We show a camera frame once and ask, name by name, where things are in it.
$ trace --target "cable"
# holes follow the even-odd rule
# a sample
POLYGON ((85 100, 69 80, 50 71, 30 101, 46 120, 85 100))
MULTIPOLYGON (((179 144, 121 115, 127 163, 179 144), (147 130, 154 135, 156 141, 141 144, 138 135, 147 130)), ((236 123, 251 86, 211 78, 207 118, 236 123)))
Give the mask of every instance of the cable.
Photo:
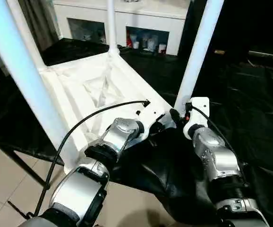
POLYGON ((42 205, 42 203, 43 203, 43 199, 44 199, 45 194, 46 194, 46 191, 49 189, 49 183, 50 183, 50 180, 51 180, 51 175, 52 175, 53 169, 54 169, 54 167, 55 167, 55 165, 56 165, 56 163, 57 163, 57 160, 58 160, 58 157, 59 157, 59 155, 60 155, 60 153, 61 153, 61 150, 62 150, 62 148, 63 148, 65 142, 67 141, 67 139, 68 139, 69 136, 71 135, 71 133, 72 133, 80 124, 82 124, 83 122, 85 122, 85 121, 88 120, 89 118, 91 118, 91 117, 93 117, 93 116, 95 116, 95 115, 97 115, 97 114, 99 114, 99 113, 101 113, 101 112, 103 112, 103 111, 110 110, 110 109, 113 109, 113 108, 116 108, 116 107, 119 107, 119 106, 123 106, 123 105, 134 104, 134 103, 143 103, 145 107, 146 107, 148 104, 150 104, 150 102, 149 102, 148 100, 146 100, 146 101, 131 101, 131 102, 125 102, 125 103, 120 103, 120 104, 116 104, 116 105, 111 105, 111 106, 108 106, 108 107, 103 108, 103 109, 101 109, 101 110, 98 110, 98 111, 96 111, 96 112, 94 112, 94 113, 88 115, 87 117, 83 118, 83 119, 80 120, 77 124, 75 124, 75 126, 72 127, 71 130, 68 131, 68 133, 64 136, 62 142, 60 143, 60 146, 59 146, 59 148, 58 148, 58 150, 57 150, 57 154, 56 154, 56 156, 55 156, 55 158, 54 158, 54 160, 53 160, 53 162, 52 162, 52 164, 51 164, 51 167, 50 167, 50 169, 49 169, 49 171, 48 171, 48 174, 47 174, 47 177, 46 177, 46 181, 45 181, 46 185, 45 185, 45 186, 43 187, 43 189, 42 189, 41 196, 40 196, 40 198, 39 198, 39 201, 38 201, 36 210, 35 210, 35 212, 34 212, 34 215, 35 215, 35 216, 38 216, 38 214, 39 214, 41 205, 42 205))
POLYGON ((195 106, 191 106, 192 109, 195 109, 196 111, 198 111, 202 116, 205 117, 205 119, 207 119, 207 121, 215 128, 215 130, 217 130, 217 132, 220 134, 220 136, 222 137, 222 139, 225 141, 225 143, 227 144, 227 146, 230 148, 230 150, 232 150, 234 152, 233 147, 231 146, 231 144, 229 143, 229 141, 227 140, 227 138, 222 134, 222 132, 219 130, 219 128, 216 126, 216 124, 200 109, 198 109, 195 106))

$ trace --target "white stand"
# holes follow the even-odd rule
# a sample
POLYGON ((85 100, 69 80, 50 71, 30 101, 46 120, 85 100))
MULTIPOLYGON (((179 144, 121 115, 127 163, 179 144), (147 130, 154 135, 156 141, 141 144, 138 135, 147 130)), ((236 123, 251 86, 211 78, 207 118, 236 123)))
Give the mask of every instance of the white stand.
POLYGON ((111 54, 119 54, 119 50, 118 50, 118 46, 117 46, 116 21, 115 21, 113 0, 108 0, 107 13, 108 13, 108 28, 109 28, 109 50, 108 50, 108 52, 111 54))
POLYGON ((182 116, 185 115, 185 103, 188 102, 192 96, 223 2, 224 0, 208 0, 206 3, 184 78, 180 85, 179 93, 174 105, 174 108, 182 116))

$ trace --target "tile floor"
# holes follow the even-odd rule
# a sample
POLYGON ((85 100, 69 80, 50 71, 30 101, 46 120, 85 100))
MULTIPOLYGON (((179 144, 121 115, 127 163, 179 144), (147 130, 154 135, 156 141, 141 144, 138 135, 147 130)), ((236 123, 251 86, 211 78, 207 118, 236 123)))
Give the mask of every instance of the tile floor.
MULTIPOLYGON (((50 163, 18 153, 19 156, 45 178, 50 163)), ((64 177, 62 167, 56 166, 53 173, 53 186, 47 192, 43 209, 47 208, 49 199, 58 182, 64 177)), ((28 176, 19 166, 0 151, 0 227, 16 227, 24 219, 9 206, 12 201, 24 213, 34 212, 42 187, 28 176)), ((165 211, 158 200, 150 193, 110 183, 104 207, 97 223, 104 227, 156 227, 168 226, 174 220, 165 211)))

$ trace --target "black cable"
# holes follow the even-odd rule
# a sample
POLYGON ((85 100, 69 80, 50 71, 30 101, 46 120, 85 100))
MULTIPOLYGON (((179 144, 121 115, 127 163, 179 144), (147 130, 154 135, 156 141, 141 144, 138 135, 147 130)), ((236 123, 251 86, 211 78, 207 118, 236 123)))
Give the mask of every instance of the black cable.
POLYGON ((215 130, 217 130, 217 132, 219 133, 219 135, 222 137, 222 139, 225 141, 225 143, 227 144, 227 146, 230 148, 230 150, 232 150, 234 152, 233 147, 231 146, 231 144, 229 143, 229 141, 227 140, 227 138, 222 134, 222 132, 219 130, 219 128, 216 126, 216 124, 200 109, 198 109, 195 106, 191 106, 192 109, 195 109, 196 111, 198 111, 202 116, 205 117, 205 119, 207 119, 207 121, 215 128, 215 130))
POLYGON ((11 201, 8 201, 8 204, 15 210, 17 211, 25 220, 29 220, 29 217, 27 214, 23 213, 21 210, 19 210, 18 207, 15 206, 11 201))
POLYGON ((39 211, 40 211, 40 208, 41 208, 41 205, 42 205, 42 202, 43 202, 43 199, 45 197, 45 194, 46 194, 46 191, 49 189, 49 183, 50 183, 50 180, 51 180, 51 175, 52 175, 52 172, 53 172, 53 169, 57 163, 57 160, 58 160, 58 157, 61 153, 61 150, 65 144, 65 142, 67 141, 67 139, 69 138, 69 136, 71 135, 71 133, 80 125, 82 124, 83 122, 85 122, 86 120, 88 120, 89 118, 103 112, 103 111, 106 111, 106 110, 110 110, 110 109, 113 109, 113 108, 116 108, 116 107, 119 107, 119 106, 123 106, 123 105, 128 105, 128 104, 134 104, 134 103, 143 103, 144 106, 147 106, 150 102, 148 100, 146 101, 131 101, 131 102, 125 102, 125 103, 120 103, 120 104, 116 104, 116 105, 111 105, 111 106, 108 106, 106 108, 103 108, 101 110, 98 110, 90 115, 88 115, 87 117, 83 118, 82 120, 80 120, 74 127, 72 127, 71 130, 68 131, 68 133, 65 135, 65 137, 63 138, 58 150, 57 150, 57 154, 51 164, 51 167, 48 171, 48 174, 47 174, 47 177, 46 177, 46 185, 43 187, 42 189, 42 193, 41 193, 41 196, 39 198, 39 201, 38 201, 38 204, 37 204, 37 207, 36 207, 36 210, 34 212, 34 215, 35 216, 38 216, 39 214, 39 211))

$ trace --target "black fabric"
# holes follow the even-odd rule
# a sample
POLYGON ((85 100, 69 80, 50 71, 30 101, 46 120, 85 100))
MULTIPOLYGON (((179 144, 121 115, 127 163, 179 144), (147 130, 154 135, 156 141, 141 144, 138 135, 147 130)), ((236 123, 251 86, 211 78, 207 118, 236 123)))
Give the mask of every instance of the black fabric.
POLYGON ((246 179, 273 226, 273 68, 207 58, 193 96, 210 98, 210 116, 248 163, 246 179))
POLYGON ((104 44, 63 38, 42 52, 42 58, 47 66, 51 66, 107 51, 108 46, 104 44))
POLYGON ((47 161, 56 154, 11 77, 0 82, 0 146, 47 161))
POLYGON ((154 193, 177 221, 209 224, 217 220, 201 160, 181 130, 166 129, 127 149, 111 179, 154 193))
POLYGON ((180 58, 187 60, 190 56, 206 2, 207 0, 190 1, 179 45, 178 56, 180 58))

